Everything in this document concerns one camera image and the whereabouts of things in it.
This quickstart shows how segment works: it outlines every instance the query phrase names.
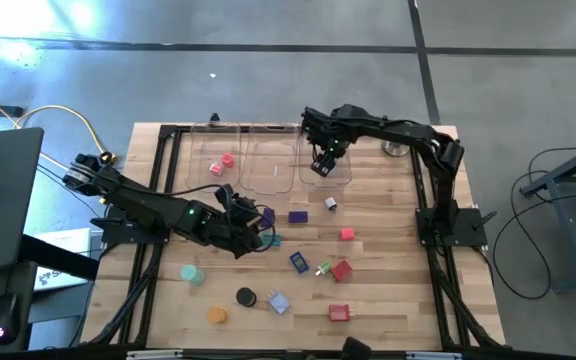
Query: small toy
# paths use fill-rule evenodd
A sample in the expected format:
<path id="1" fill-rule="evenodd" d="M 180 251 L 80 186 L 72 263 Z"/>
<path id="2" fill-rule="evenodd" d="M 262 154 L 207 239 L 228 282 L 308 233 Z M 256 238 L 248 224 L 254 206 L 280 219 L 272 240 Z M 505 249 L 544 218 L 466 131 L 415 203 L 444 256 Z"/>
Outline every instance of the small toy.
<path id="1" fill-rule="evenodd" d="M 350 307 L 348 304 L 328 305 L 328 318 L 330 321 L 350 321 Z"/>
<path id="2" fill-rule="evenodd" d="M 263 217 L 261 218 L 261 228 L 268 229 L 270 225 L 275 223 L 275 210 L 265 208 Z"/>
<path id="3" fill-rule="evenodd" d="M 224 153 L 221 155 L 221 163 L 224 164 L 225 167 L 228 169 L 235 166 L 235 158 L 232 156 L 231 153 Z"/>
<path id="4" fill-rule="evenodd" d="M 288 222 L 291 224 L 307 223 L 308 211 L 291 211 L 288 213 Z"/>
<path id="5" fill-rule="evenodd" d="M 261 243 L 264 245 L 270 244 L 272 241 L 272 246 L 281 246 L 281 235 L 275 234 L 275 239 L 272 238 L 272 233 L 270 234 L 262 234 L 261 235 Z"/>
<path id="6" fill-rule="evenodd" d="M 210 165 L 210 172 L 215 176 L 221 176 L 223 169 L 217 163 Z"/>
<path id="7" fill-rule="evenodd" d="M 339 264 L 337 264 L 334 268 L 332 268 L 330 272 L 332 272 L 332 276 L 335 277 L 335 280 L 339 282 L 347 278 L 348 275 L 350 275 L 350 273 L 352 272 L 352 268 L 350 267 L 350 264 L 348 264 L 346 260 L 342 260 Z"/>
<path id="8" fill-rule="evenodd" d="M 308 269 L 310 269 L 310 267 L 308 267 L 308 263 L 306 263 L 306 259 L 301 256 L 299 251 L 290 255 L 290 261 L 292 262 L 292 265 L 295 267 L 295 269 L 297 269 L 297 272 L 300 274 L 303 274 L 308 271 Z"/>
<path id="9" fill-rule="evenodd" d="M 252 307 L 257 302 L 257 295 L 249 288 L 241 288 L 237 291 L 237 302 L 245 307 Z"/>
<path id="10" fill-rule="evenodd" d="M 333 199 L 333 198 L 328 198 L 328 199 L 324 200 L 324 204 L 326 204 L 326 207 L 330 211 L 337 210 L 337 203 L 335 202 L 335 199 Z"/>
<path id="11" fill-rule="evenodd" d="M 339 237 L 341 241 L 351 241 L 355 240 L 355 229 L 353 228 L 345 228 L 339 231 Z"/>
<path id="12" fill-rule="evenodd" d="M 195 286 L 199 286 L 203 284 L 205 275 L 203 271 L 197 269 L 197 267 L 193 265 L 184 265 L 181 268 L 181 279 L 184 281 L 189 281 Z"/>
<path id="13" fill-rule="evenodd" d="M 328 261 L 324 261 L 323 263 L 321 263 L 321 265 L 317 266 L 317 272 L 315 273 L 315 275 L 317 276 L 324 275 L 328 271 L 330 271 L 330 263 L 328 263 Z"/>
<path id="14" fill-rule="evenodd" d="M 279 315 L 286 312 L 290 307 L 290 302 L 288 302 L 288 299 L 286 299 L 281 291 L 271 291 L 270 294 L 268 294 L 268 303 Z"/>
<path id="15" fill-rule="evenodd" d="M 228 311 L 221 306 L 213 306 L 208 309 L 208 321 L 211 324 L 223 324 L 228 320 Z"/>

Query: yellow cable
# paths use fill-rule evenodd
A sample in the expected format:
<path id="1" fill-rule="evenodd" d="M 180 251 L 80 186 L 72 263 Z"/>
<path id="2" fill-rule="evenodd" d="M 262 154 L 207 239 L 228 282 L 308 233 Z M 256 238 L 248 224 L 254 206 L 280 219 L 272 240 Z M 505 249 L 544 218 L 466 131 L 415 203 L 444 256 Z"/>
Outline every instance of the yellow cable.
<path id="1" fill-rule="evenodd" d="M 27 120 L 28 118 L 30 118 L 30 116 L 34 115 L 35 113 L 38 113 L 39 111 L 42 110 L 46 110 L 46 109 L 59 109 L 59 110 L 64 110 L 67 111 L 73 115 L 75 115 L 77 118 L 79 118 L 79 120 L 83 121 L 83 123 L 86 125 L 86 127 L 88 128 L 88 131 L 90 132 L 90 135 L 92 136 L 92 139 L 95 142 L 95 145 L 97 145 L 97 149 L 99 149 L 100 153 L 105 152 L 104 147 L 101 145 L 101 142 L 99 141 L 99 139 L 97 138 L 97 134 L 95 134 L 95 130 L 93 130 L 92 126 L 90 125 L 90 122 L 88 121 L 88 119 L 86 119 L 82 114 L 78 113 L 77 111 L 65 107 L 65 106 L 61 106 L 61 105 L 46 105 L 46 106 L 41 106 L 38 107 L 34 110 L 31 110 L 27 113 L 25 113 L 24 115 L 22 115 L 17 121 L 15 121 L 6 111 L 4 111 L 4 109 L 2 109 L 0 107 L 0 113 L 5 116 L 6 118 L 8 118 L 8 120 L 10 120 L 13 123 L 13 127 L 15 129 L 21 129 L 21 122 L 24 120 Z M 68 171 L 68 167 L 66 167 L 65 165 L 61 164 L 59 161 L 53 159 L 52 157 L 44 154 L 43 152 L 40 153 L 41 157 L 43 157 L 44 159 L 50 161 L 51 163 L 55 164 L 56 166 L 62 168 L 65 171 Z"/>

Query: purple block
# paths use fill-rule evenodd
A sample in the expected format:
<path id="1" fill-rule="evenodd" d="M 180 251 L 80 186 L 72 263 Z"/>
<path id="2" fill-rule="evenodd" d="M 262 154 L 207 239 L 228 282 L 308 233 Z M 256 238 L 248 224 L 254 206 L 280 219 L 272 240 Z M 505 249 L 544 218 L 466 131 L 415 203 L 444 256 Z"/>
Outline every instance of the purple block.
<path id="1" fill-rule="evenodd" d="M 308 211 L 291 211 L 288 213 L 288 222 L 291 224 L 295 223 L 307 223 L 308 222 Z"/>
<path id="2" fill-rule="evenodd" d="M 261 218 L 261 228 L 268 229 L 270 225 L 274 223 L 275 223 L 275 210 L 271 208 L 264 208 L 264 217 Z"/>

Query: black round object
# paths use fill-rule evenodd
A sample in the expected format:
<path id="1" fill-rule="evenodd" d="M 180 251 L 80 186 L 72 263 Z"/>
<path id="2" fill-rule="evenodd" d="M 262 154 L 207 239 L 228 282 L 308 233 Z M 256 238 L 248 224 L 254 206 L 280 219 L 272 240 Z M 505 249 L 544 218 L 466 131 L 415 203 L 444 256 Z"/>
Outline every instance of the black round object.
<path id="1" fill-rule="evenodd" d="M 251 307 L 257 302 L 257 295 L 249 288 L 241 288 L 237 291 L 237 302 L 245 307 Z"/>

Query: computer mouse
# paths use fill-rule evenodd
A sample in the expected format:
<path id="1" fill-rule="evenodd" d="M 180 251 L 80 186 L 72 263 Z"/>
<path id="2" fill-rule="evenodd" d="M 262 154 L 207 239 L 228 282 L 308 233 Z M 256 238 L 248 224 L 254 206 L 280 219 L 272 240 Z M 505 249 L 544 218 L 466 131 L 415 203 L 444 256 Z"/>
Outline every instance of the computer mouse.
<path id="1" fill-rule="evenodd" d="M 19 335 L 19 298 L 6 293 L 0 296 L 0 345 L 10 344 Z"/>

